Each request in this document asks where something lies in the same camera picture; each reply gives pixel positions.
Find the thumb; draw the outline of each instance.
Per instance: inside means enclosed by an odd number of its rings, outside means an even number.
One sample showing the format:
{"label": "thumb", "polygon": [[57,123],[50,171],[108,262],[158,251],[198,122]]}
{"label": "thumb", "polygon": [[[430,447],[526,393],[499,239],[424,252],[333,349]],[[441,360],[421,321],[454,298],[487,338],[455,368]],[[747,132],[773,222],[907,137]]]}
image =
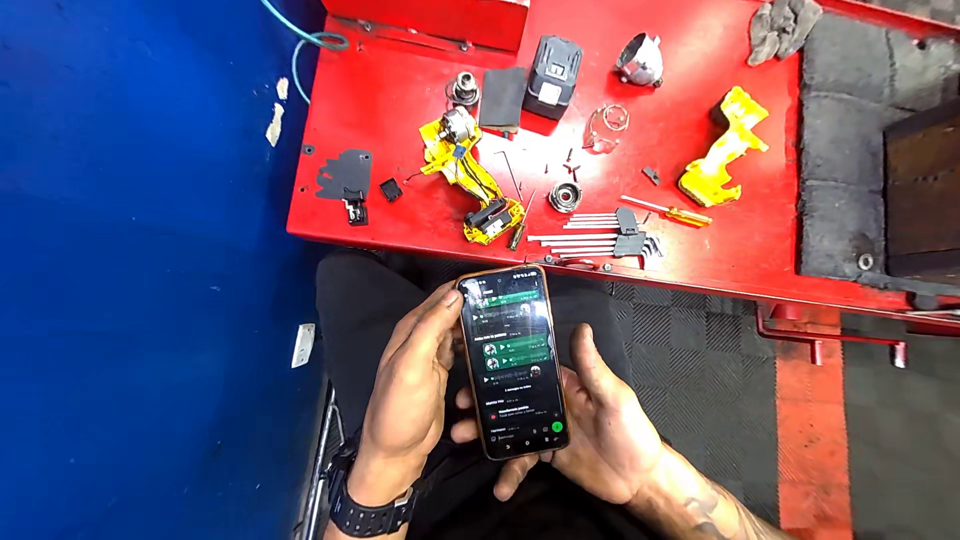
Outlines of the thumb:
{"label": "thumb", "polygon": [[590,397],[601,405],[607,405],[614,399],[618,381],[616,375],[607,367],[593,343],[593,329],[581,324],[570,335],[570,355],[573,367]]}
{"label": "thumb", "polygon": [[463,305],[464,295],[460,291],[456,289],[446,291],[443,297],[417,321],[406,341],[397,350],[399,356],[423,359],[425,365],[429,365],[441,341],[448,335],[447,331],[460,317],[460,309]]}

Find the screw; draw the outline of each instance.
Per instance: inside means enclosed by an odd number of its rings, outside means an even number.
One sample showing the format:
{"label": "screw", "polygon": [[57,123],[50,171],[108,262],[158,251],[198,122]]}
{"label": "screw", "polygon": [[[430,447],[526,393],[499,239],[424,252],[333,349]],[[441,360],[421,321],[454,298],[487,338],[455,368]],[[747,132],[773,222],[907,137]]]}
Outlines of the screw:
{"label": "screw", "polygon": [[874,267],[874,256],[870,255],[869,253],[861,255],[860,258],[856,260],[856,266],[864,272],[870,270]]}

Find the smartphone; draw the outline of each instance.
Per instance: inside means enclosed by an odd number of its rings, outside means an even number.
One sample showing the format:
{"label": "smartphone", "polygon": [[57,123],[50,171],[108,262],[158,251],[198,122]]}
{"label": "smartphone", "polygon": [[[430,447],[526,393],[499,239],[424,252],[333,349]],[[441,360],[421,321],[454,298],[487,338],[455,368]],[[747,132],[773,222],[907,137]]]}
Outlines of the smartphone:
{"label": "smartphone", "polygon": [[463,276],[461,323],[484,454],[510,459],[569,442],[553,315],[535,264]]}

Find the yellow screwdriver handle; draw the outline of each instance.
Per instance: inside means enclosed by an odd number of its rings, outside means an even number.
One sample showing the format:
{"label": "yellow screwdriver handle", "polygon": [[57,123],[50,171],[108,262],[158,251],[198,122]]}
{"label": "yellow screwdriver handle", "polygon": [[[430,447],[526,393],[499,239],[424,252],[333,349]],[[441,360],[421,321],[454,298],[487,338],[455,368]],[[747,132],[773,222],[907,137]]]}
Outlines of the yellow screwdriver handle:
{"label": "yellow screwdriver handle", "polygon": [[689,223],[690,225],[695,225],[697,227],[706,227],[707,225],[713,223],[712,217],[691,212],[690,210],[681,210],[677,207],[670,207],[670,210],[667,211],[666,215],[676,219],[677,221],[683,221],[684,223]]}

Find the screwdriver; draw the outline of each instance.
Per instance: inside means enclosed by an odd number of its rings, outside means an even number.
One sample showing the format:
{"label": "screwdriver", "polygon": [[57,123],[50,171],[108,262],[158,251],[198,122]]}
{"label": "screwdriver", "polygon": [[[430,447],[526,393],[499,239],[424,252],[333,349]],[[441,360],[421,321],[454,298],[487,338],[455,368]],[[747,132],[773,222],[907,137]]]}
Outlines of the screwdriver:
{"label": "screwdriver", "polygon": [[699,213],[691,212],[690,210],[681,210],[681,209],[678,209],[677,207],[670,207],[670,208],[662,207],[660,205],[655,205],[653,203],[641,201],[639,199],[628,197],[626,195],[620,195],[620,198],[623,199],[624,201],[630,201],[635,205],[641,205],[642,207],[646,207],[648,209],[654,209],[656,211],[663,212],[663,215],[667,217],[673,218],[682,223],[688,223],[695,227],[706,227],[707,225],[713,223],[712,217],[707,217]]}
{"label": "screwdriver", "polygon": [[[537,191],[534,189],[532,195],[527,198],[527,201],[530,203],[534,202],[534,197],[537,196]],[[514,237],[510,239],[510,245],[507,246],[511,251],[516,251],[516,246],[520,245],[520,240],[523,238],[523,232],[527,230],[527,216],[530,215],[530,203],[527,203],[527,210],[523,214],[523,219],[520,221],[520,224],[516,226],[516,231],[514,231]]]}

